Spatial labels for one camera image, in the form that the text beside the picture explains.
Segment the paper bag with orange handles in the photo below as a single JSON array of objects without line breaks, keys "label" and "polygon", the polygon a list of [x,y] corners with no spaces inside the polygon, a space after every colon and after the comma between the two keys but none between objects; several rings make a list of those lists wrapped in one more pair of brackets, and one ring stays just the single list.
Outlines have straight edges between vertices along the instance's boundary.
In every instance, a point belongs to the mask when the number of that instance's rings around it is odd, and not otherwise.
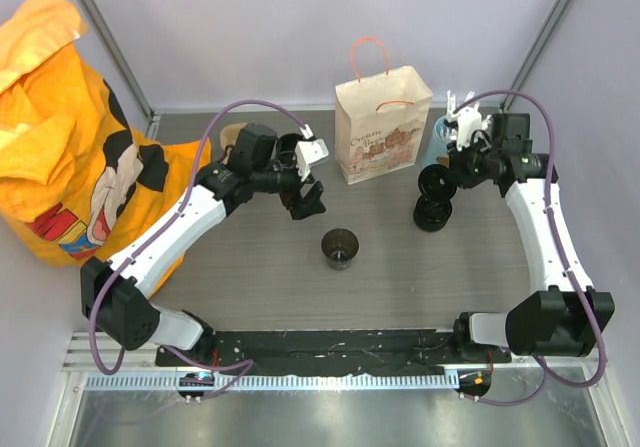
[{"label": "paper bag with orange handles", "polygon": [[[364,42],[380,47],[383,72],[360,74],[355,54]],[[355,78],[335,87],[334,153],[346,183],[353,185],[414,165],[433,93],[414,67],[393,68],[384,44],[374,37],[352,44],[350,62]]]}]

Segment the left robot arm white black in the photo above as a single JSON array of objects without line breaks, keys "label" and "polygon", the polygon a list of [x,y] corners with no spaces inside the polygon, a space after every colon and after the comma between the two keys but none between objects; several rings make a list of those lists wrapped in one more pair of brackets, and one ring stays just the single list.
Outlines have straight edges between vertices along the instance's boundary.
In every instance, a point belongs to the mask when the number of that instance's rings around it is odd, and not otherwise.
[{"label": "left robot arm white black", "polygon": [[154,343],[190,365],[212,364],[213,328],[192,313],[153,305],[154,289],[189,247],[257,193],[278,195],[294,220],[324,213],[323,185],[311,169],[328,156],[309,127],[283,136],[260,124],[242,127],[224,159],[201,168],[141,237],[107,261],[84,264],[81,305],[90,325],[126,351]]}]

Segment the black cup lid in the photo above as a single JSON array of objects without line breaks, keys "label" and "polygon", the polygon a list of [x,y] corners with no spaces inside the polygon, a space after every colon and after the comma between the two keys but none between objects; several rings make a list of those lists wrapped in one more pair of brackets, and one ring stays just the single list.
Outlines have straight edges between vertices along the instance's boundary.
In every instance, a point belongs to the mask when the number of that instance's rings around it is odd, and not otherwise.
[{"label": "black cup lid", "polygon": [[445,202],[453,198],[457,185],[449,179],[449,169],[440,164],[425,167],[418,177],[420,193],[435,202]]}]

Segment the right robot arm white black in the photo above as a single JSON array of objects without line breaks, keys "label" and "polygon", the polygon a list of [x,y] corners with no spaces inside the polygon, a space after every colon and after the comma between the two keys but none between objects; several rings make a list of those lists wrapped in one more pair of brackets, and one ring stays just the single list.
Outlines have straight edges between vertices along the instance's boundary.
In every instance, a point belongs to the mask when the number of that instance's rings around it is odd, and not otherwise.
[{"label": "right robot arm white black", "polygon": [[482,117],[471,108],[449,114],[448,181],[471,189],[492,181],[510,209],[524,247],[531,293],[506,313],[472,313],[451,347],[472,362],[488,345],[524,356],[585,357],[596,345],[615,304],[594,289],[562,215],[558,176],[546,153],[535,153],[527,114]]}]

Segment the single black coffee cup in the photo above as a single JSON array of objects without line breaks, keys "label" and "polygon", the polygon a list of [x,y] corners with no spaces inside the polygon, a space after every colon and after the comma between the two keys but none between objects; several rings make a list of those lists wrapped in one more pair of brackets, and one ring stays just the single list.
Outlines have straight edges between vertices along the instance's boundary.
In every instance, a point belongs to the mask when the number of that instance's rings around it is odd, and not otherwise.
[{"label": "single black coffee cup", "polygon": [[332,269],[344,270],[356,257],[359,251],[359,241],[352,231],[334,228],[324,234],[321,240],[321,251]]}]

